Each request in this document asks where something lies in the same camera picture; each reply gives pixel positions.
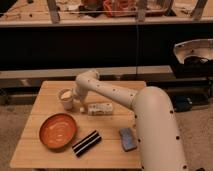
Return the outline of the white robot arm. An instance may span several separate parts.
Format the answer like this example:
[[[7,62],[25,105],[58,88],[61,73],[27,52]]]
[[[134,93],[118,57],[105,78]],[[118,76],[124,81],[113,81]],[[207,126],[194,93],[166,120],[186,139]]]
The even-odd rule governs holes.
[[[161,88],[134,90],[99,80],[97,70],[79,74],[74,97],[84,101],[96,92],[133,111],[143,171],[188,171],[182,139],[170,97]]]

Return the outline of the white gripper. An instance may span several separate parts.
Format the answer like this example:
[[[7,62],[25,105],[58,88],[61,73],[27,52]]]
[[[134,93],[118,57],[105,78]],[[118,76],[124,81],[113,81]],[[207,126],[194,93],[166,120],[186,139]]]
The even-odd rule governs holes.
[[[87,97],[88,91],[86,89],[83,89],[79,86],[75,86],[73,88],[73,96],[76,100],[79,100],[82,104],[85,103],[85,99]],[[85,107],[84,105],[81,105],[79,108],[80,113],[85,112]]]

